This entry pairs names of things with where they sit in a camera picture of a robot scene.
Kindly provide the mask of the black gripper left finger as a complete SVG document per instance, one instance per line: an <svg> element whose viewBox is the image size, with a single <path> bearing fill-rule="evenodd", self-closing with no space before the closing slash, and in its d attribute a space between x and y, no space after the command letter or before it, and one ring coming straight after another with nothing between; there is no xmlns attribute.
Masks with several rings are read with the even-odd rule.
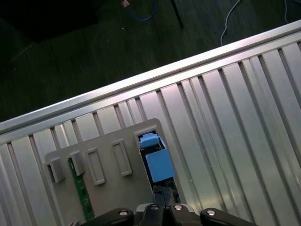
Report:
<svg viewBox="0 0 301 226"><path fill-rule="evenodd" d="M153 188L151 204L141 204L137 211L127 208L116 208L88 222L87 226L161 226L164 221L165 198L164 187Z"/></svg>

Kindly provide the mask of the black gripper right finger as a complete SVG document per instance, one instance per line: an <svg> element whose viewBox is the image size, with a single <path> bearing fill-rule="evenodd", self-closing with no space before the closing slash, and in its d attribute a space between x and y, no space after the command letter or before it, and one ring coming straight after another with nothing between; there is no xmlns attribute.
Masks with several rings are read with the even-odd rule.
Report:
<svg viewBox="0 0 301 226"><path fill-rule="evenodd" d="M254 226L255 223L216 208L207 208L199 214L191 206L176 203L174 191L164 188L164 225L166 226Z"/></svg>

